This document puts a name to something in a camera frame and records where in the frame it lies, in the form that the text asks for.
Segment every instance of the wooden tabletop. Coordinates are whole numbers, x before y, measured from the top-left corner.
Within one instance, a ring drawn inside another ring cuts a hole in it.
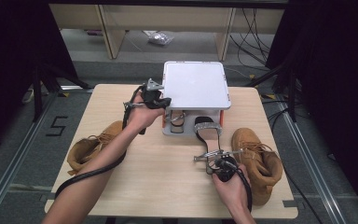
[[[74,140],[102,132],[110,123],[123,119],[123,102],[130,100],[136,85],[97,85],[91,95]],[[220,146],[231,150],[232,134],[238,128],[251,128],[261,142],[277,150],[258,92],[254,88],[228,88],[231,108],[225,111]],[[231,217],[221,203],[204,162],[193,157],[206,151],[196,136],[169,136],[162,132],[162,118],[138,135],[128,148],[125,160],[113,172],[100,200],[90,211],[91,216],[112,217]],[[66,158],[52,192],[71,176]],[[272,191],[264,206],[254,206],[254,218],[295,218],[287,177]],[[48,200],[48,211],[53,200]]]

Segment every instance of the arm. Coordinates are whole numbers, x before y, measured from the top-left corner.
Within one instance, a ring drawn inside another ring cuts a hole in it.
[[[241,164],[240,168],[248,179],[246,167]],[[235,174],[228,180],[228,182],[220,181],[216,174],[213,174],[212,178],[220,199],[228,208],[228,211],[235,222],[238,224],[255,223],[255,220],[247,207],[248,199],[246,196],[246,189],[240,177]]]
[[[142,102],[140,92],[134,100],[134,103],[137,102]],[[163,109],[151,110],[146,106],[133,108],[127,127],[78,175],[102,168],[116,161],[127,150],[138,133],[150,126],[163,113]],[[112,172],[113,170],[110,170],[68,186],[50,207],[43,223],[81,223],[97,203]]]

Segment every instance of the brown shoe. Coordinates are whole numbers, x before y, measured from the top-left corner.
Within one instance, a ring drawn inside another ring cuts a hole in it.
[[[237,162],[246,166],[252,187],[254,205],[269,201],[273,186],[282,177],[282,162],[272,149],[260,142],[254,131],[240,128],[232,135],[232,150],[243,150],[234,154]]]
[[[100,151],[107,146],[119,133],[121,133],[123,122],[121,120],[113,122],[103,132],[98,135],[92,135],[88,138],[81,139],[68,153],[67,161],[72,167],[72,171],[68,171],[69,175],[75,175]]]

